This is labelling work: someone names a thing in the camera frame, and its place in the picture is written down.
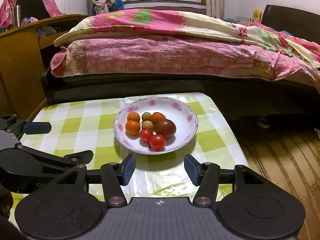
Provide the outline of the steel thermos bottle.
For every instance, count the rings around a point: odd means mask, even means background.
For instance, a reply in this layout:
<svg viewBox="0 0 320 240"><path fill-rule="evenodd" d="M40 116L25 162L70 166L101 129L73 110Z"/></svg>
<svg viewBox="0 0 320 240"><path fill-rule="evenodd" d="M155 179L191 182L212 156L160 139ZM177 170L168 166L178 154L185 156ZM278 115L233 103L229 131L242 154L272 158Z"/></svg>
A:
<svg viewBox="0 0 320 240"><path fill-rule="evenodd" d="M21 6L16 5L13 10L13 26L14 28L20 27L21 26Z"/></svg>

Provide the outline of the white floral plate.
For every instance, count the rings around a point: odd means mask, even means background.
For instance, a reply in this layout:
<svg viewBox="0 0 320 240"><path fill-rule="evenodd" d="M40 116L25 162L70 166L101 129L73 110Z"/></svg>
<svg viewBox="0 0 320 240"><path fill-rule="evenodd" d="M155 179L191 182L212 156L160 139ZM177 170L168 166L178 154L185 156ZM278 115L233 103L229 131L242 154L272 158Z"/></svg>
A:
<svg viewBox="0 0 320 240"><path fill-rule="evenodd" d="M116 115L113 131L127 149L140 154L174 152L191 142L199 126L194 110L168 96L138 99Z"/></svg>

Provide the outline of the pink floral bed sheet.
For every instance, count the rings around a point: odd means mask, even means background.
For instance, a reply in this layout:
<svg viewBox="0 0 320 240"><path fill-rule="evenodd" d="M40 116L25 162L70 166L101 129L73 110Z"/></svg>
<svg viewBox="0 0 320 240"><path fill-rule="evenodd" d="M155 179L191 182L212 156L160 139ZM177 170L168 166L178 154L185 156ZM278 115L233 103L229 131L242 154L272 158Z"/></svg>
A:
<svg viewBox="0 0 320 240"><path fill-rule="evenodd" d="M198 37L148 35L92 38L61 46L52 74L197 74L228 78L288 80L319 89L319 70L303 60L249 44Z"/></svg>

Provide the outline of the pink cloth on chair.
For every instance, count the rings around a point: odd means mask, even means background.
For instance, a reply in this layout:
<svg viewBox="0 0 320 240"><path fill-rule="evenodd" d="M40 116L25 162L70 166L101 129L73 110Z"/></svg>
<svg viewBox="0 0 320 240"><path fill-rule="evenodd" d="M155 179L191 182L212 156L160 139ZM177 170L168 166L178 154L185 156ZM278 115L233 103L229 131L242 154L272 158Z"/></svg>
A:
<svg viewBox="0 0 320 240"><path fill-rule="evenodd" d="M1 5L1 27L5 26L7 29L13 27L13 9L16 5L20 6L21 19L33 17L43 20L64 15L58 9L55 0L3 0Z"/></svg>

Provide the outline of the green checked tablecloth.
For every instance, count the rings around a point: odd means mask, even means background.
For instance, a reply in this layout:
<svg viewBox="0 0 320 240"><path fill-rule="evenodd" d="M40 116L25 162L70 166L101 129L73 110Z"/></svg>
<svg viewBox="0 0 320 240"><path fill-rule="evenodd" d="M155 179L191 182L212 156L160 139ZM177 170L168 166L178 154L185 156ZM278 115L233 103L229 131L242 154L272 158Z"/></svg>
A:
<svg viewBox="0 0 320 240"><path fill-rule="evenodd" d="M247 164L232 130L213 100L202 93L175 94L174 99L189 105L196 113L199 127L195 138L184 148L164 155L136 155L136 169L129 185L123 188L131 197L193 197L196 187L184 170L184 155L190 153L199 162L209 161L232 169ZM57 156L92 150L88 168L120 162L128 150L115 139L113 122L120 109L133 101L103 99L62 103L43 108L36 121L52 125L48 134L24 135L25 146Z"/></svg>

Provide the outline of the small orange mandarin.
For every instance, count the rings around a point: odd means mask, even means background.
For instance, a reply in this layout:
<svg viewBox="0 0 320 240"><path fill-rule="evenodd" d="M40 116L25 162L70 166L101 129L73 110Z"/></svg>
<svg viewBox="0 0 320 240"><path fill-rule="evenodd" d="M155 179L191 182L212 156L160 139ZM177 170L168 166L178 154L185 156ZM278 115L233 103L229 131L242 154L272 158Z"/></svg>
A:
<svg viewBox="0 0 320 240"><path fill-rule="evenodd" d="M134 120L129 120L125 124L125 130L129 135L138 135L140 132L140 123Z"/></svg>
<svg viewBox="0 0 320 240"><path fill-rule="evenodd" d="M131 112L127 115L127 121L140 122L140 115L136 112Z"/></svg>
<svg viewBox="0 0 320 240"><path fill-rule="evenodd" d="M161 120L166 119L165 115L159 112L155 112L151 115L150 121L154 124L157 125L157 123Z"/></svg>

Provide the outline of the yellow cartoon box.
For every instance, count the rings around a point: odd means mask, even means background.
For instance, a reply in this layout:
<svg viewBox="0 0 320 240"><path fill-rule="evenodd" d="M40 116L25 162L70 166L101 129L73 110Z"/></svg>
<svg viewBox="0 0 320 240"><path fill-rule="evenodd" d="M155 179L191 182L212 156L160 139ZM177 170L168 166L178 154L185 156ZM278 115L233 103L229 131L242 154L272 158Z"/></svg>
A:
<svg viewBox="0 0 320 240"><path fill-rule="evenodd" d="M260 10L254 10L252 14L252 22L261 23L263 17L263 12Z"/></svg>

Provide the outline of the dark purple tomato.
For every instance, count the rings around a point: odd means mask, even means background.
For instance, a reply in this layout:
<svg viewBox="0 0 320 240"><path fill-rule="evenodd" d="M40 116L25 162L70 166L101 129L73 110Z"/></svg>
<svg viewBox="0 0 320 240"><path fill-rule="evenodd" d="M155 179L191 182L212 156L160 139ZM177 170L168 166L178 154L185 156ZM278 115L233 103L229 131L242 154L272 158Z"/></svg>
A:
<svg viewBox="0 0 320 240"><path fill-rule="evenodd" d="M175 135L176 125L171 120L161 120L156 125L156 133L163 135L165 139L169 139Z"/></svg>

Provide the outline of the dark wooden headboard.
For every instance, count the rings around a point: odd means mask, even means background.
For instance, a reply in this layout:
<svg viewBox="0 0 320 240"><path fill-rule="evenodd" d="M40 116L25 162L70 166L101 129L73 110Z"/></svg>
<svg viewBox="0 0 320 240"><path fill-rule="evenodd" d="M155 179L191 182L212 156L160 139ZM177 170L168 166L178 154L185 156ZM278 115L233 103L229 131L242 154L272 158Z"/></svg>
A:
<svg viewBox="0 0 320 240"><path fill-rule="evenodd" d="M279 5L267 5L261 23L276 31L319 44L320 16L312 12Z"/></svg>

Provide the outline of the red cherry tomato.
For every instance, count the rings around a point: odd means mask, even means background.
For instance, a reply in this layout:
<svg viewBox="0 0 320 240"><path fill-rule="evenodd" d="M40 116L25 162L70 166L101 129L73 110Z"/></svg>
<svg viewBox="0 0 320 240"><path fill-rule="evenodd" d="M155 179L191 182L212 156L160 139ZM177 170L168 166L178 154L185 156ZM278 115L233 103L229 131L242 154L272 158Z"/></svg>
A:
<svg viewBox="0 0 320 240"><path fill-rule="evenodd" d="M154 151L161 151L166 146L165 137L160 134L153 135L149 140L149 145Z"/></svg>
<svg viewBox="0 0 320 240"><path fill-rule="evenodd" d="M150 138L153 136L153 132L148 128L144 128L140 131L139 136L143 143L149 144Z"/></svg>

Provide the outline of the tan longan fruit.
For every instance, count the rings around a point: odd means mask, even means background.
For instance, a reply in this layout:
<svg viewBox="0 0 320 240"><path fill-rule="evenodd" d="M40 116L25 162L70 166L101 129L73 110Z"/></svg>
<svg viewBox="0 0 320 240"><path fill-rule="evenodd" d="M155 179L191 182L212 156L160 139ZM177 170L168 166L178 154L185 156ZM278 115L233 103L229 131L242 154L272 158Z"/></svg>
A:
<svg viewBox="0 0 320 240"><path fill-rule="evenodd" d="M149 129L153 131L154 124L150 120L145 120L142 122L142 129Z"/></svg>
<svg viewBox="0 0 320 240"><path fill-rule="evenodd" d="M149 112L145 112L142 114L142 120L143 121L150 121L152 117L152 114Z"/></svg>

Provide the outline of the wooden desk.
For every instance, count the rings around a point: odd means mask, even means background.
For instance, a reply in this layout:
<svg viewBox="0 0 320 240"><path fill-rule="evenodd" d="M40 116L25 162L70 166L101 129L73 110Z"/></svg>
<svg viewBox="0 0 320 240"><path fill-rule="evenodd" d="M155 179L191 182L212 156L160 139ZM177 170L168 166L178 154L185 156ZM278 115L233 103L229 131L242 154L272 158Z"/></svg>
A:
<svg viewBox="0 0 320 240"><path fill-rule="evenodd" d="M1 115L26 119L44 103L41 74L57 51L53 43L86 17L56 16L1 33Z"/></svg>

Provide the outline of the colourful floral quilt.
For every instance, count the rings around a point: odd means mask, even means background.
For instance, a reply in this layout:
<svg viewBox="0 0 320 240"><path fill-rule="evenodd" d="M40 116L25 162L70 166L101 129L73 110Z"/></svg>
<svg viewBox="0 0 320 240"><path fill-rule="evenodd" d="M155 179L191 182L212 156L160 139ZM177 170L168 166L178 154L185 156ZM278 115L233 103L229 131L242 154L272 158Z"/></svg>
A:
<svg viewBox="0 0 320 240"><path fill-rule="evenodd" d="M255 45L319 66L319 45L264 27L260 23L231 23L188 11L125 9L90 16L58 37L58 47L75 40L135 35L189 35L214 41Z"/></svg>

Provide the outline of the blue clothes pile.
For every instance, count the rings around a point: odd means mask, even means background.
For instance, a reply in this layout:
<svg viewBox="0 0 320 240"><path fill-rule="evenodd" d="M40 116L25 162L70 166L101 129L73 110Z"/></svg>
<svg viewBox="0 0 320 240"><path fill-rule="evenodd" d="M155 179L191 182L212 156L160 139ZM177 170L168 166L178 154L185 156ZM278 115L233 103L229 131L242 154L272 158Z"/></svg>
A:
<svg viewBox="0 0 320 240"><path fill-rule="evenodd" d="M108 12L123 10L125 3L122 0L93 0L92 14L99 15Z"/></svg>

